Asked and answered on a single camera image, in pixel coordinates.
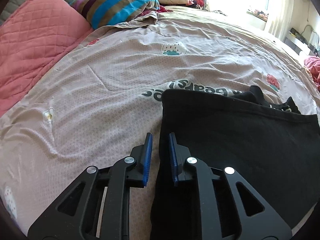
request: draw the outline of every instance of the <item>black cloth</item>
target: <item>black cloth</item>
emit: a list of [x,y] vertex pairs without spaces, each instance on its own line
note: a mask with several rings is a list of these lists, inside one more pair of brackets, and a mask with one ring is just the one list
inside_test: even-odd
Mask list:
[[252,102],[261,106],[271,107],[274,109],[289,111],[297,114],[301,114],[292,97],[289,97],[288,100],[282,104],[273,104],[264,99],[263,92],[258,86],[250,86],[249,91],[236,94],[232,96],[241,100]]
[[291,240],[318,240],[320,239],[319,230],[320,221],[320,202],[313,209],[310,217],[300,230],[291,238]]
[[5,209],[0,198],[0,239],[28,240]]
[[[192,239],[190,189],[175,188],[172,182],[168,147],[171,132],[178,144],[188,147],[192,156],[209,166],[235,168],[291,228],[317,202],[317,116],[281,111],[279,105],[271,108],[252,103],[264,104],[261,98],[252,99],[255,93],[238,95],[248,101],[186,90],[166,90],[162,94],[160,168],[151,210],[151,240]],[[222,232],[227,236],[228,228]]]
[[224,16],[228,16],[228,15],[226,15],[225,13],[223,13],[223,12],[220,11],[220,10],[214,10],[213,12],[214,12],[214,13],[218,13],[218,14],[222,14],[222,15],[224,15]]

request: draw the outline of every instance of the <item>white bedsheet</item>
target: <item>white bedsheet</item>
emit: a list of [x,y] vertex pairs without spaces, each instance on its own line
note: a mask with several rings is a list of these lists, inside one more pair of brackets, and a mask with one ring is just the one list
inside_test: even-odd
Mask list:
[[87,166],[113,165],[151,132],[149,184],[132,189],[130,199],[131,239],[149,239],[166,89],[232,95],[258,85],[270,102],[292,96],[302,114],[319,115],[312,79],[273,41],[186,8],[131,28],[138,24],[93,32],[0,118],[0,195],[11,193],[25,234]]

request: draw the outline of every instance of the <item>wall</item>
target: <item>wall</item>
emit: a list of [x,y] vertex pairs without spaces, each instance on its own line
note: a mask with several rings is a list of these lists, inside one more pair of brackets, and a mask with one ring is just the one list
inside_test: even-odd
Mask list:
[[[294,0],[293,12],[290,22],[290,29],[295,28],[302,33],[306,25],[311,25],[320,34],[320,16],[310,0]],[[303,36],[310,40],[313,45],[316,43],[316,35],[312,35],[311,29],[306,28]]]
[[248,25],[251,25],[253,27],[256,27],[260,30],[264,30],[264,28],[266,27],[266,23],[264,20],[258,18],[258,17],[255,17],[249,13],[246,13],[244,18],[242,19],[243,20],[243,23],[245,24],[248,24]]

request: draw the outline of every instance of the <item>quilted pink pillow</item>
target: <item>quilted pink pillow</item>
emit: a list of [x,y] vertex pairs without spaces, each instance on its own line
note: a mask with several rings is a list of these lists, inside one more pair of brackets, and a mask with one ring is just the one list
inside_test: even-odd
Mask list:
[[0,27],[0,116],[92,32],[64,0],[27,0]]

